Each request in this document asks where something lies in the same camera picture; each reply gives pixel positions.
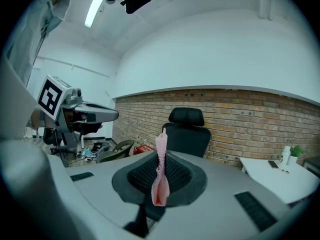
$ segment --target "white wall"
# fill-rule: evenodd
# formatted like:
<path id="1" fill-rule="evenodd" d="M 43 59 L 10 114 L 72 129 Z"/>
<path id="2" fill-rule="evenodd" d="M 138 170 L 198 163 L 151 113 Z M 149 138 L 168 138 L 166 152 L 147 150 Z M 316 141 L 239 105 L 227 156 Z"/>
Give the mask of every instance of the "white wall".
<path id="1" fill-rule="evenodd" d="M 119 61 L 104 47 L 59 26 L 43 42 L 27 88 L 37 99 L 46 75 L 54 75 L 74 88 L 81 88 L 84 101 L 114 108 L 112 83 Z M 111 138 L 112 122 L 102 125 L 97 133 L 85 137 Z"/>
<path id="2" fill-rule="evenodd" d="M 259 19 L 251 10 L 184 18 L 123 56 L 113 97 L 203 87 L 260 90 L 320 104 L 319 48 L 308 27 L 301 29 L 276 15 Z"/>

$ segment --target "brick wall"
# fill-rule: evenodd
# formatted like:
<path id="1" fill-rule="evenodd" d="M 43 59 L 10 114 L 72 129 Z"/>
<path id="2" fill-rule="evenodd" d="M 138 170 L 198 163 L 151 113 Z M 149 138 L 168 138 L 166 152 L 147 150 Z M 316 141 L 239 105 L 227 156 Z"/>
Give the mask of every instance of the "brick wall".
<path id="1" fill-rule="evenodd" d="M 285 145 L 301 146 L 299 164 L 320 156 L 319 106 L 246 90 L 191 89 L 118 98 L 112 138 L 154 148 L 155 137 L 176 107 L 202 110 L 204 127 L 212 134 L 205 159 L 241 167 L 240 157 L 277 159 Z"/>

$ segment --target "ceiling light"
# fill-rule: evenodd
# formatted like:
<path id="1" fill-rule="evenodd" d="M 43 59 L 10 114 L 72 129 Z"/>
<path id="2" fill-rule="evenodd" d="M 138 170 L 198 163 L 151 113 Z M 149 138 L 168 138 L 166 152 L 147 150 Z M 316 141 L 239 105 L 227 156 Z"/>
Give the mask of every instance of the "ceiling light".
<path id="1" fill-rule="evenodd" d="M 84 25 L 91 28 L 103 0 L 92 0 Z"/>

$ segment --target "smartphone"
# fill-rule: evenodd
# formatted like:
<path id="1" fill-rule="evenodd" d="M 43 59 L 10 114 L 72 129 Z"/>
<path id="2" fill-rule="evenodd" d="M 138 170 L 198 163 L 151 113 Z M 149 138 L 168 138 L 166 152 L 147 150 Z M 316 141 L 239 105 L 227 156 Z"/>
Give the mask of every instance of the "smartphone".
<path id="1" fill-rule="evenodd" d="M 269 165 L 272 167 L 272 169 L 279 169 L 278 165 L 275 163 L 275 161 L 268 160 Z"/>

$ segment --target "pink object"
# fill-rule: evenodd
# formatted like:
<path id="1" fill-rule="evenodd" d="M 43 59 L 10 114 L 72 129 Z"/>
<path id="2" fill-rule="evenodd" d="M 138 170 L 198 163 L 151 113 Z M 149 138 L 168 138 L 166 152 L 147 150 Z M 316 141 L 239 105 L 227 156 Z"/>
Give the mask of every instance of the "pink object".
<path id="1" fill-rule="evenodd" d="M 155 138 L 156 151 L 159 157 L 159 166 L 156 169 L 156 179 L 152 184 L 151 198 L 155 206 L 166 206 L 167 198 L 170 195 L 169 183 L 165 175 L 165 157 L 167 150 L 168 135 L 166 128 Z"/>

